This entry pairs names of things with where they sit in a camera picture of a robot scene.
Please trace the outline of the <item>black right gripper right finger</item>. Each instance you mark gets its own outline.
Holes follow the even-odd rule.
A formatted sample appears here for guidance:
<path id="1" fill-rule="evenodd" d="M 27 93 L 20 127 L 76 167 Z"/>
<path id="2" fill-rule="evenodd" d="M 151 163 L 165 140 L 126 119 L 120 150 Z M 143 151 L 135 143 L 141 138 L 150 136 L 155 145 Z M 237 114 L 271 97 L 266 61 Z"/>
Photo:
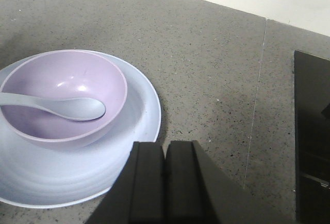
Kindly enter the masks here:
<path id="1" fill-rule="evenodd" d="M 172 141 L 166 156 L 168 223 L 293 223 L 225 175 L 197 141 Z"/>

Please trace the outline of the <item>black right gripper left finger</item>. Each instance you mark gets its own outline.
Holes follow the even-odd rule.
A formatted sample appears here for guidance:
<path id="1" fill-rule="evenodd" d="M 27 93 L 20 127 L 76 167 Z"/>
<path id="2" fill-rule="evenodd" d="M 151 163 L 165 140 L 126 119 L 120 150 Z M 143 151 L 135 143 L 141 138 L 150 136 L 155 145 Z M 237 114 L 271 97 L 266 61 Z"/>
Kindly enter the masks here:
<path id="1" fill-rule="evenodd" d="M 164 155 L 154 142 L 134 142 L 112 188 L 87 223 L 164 223 Z"/>

